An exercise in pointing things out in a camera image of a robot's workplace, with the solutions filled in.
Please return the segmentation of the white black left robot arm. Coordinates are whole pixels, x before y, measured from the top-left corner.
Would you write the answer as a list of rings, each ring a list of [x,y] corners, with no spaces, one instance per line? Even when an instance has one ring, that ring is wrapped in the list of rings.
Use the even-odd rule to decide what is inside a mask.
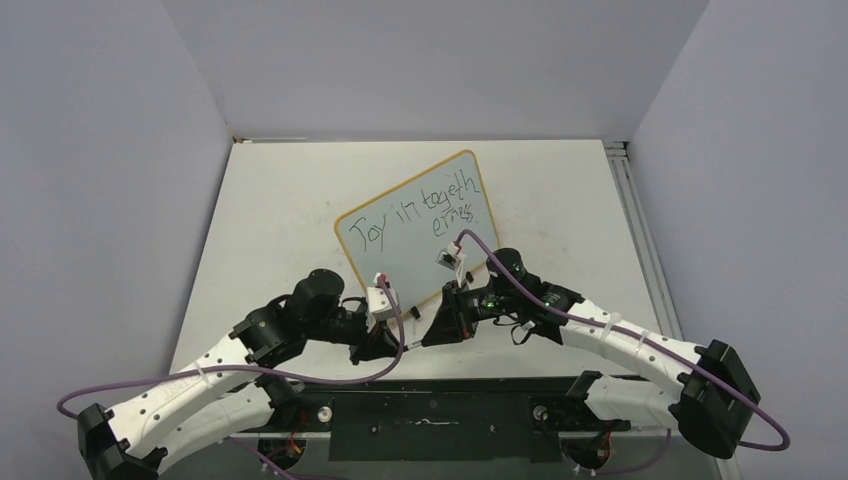
[[[282,431],[298,416],[294,381],[280,365],[310,341],[348,345],[355,353],[383,344],[397,364],[405,336],[389,318],[402,317],[385,275],[344,306],[344,282],[316,269],[289,294],[248,313],[183,370],[142,382],[144,392],[113,406],[95,403],[76,417],[78,447],[94,479],[156,479],[182,458],[244,430],[268,425]]]

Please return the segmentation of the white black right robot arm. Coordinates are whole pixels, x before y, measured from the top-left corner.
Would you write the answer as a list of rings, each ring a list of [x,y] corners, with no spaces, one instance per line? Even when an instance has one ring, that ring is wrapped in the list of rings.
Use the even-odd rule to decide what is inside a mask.
[[[488,282],[469,288],[464,255],[456,246],[437,262],[453,271],[441,304],[420,341],[423,347],[461,343],[480,322],[511,317],[529,335],[584,350],[635,374],[626,380],[598,372],[576,380],[565,402],[569,421],[590,428],[598,421],[675,428],[695,448],[729,459],[741,444],[760,395],[729,345],[708,346],[638,328],[580,293],[528,272],[521,254],[501,248],[486,262]]]

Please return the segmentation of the yellow framed whiteboard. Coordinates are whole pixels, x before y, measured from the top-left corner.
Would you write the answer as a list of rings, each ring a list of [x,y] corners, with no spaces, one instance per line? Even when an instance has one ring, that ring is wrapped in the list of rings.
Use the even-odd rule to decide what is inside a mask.
[[[403,313],[438,296],[455,278],[438,254],[469,229],[492,250],[499,232],[475,153],[461,150],[338,217],[335,234],[360,283],[378,273],[399,293]]]

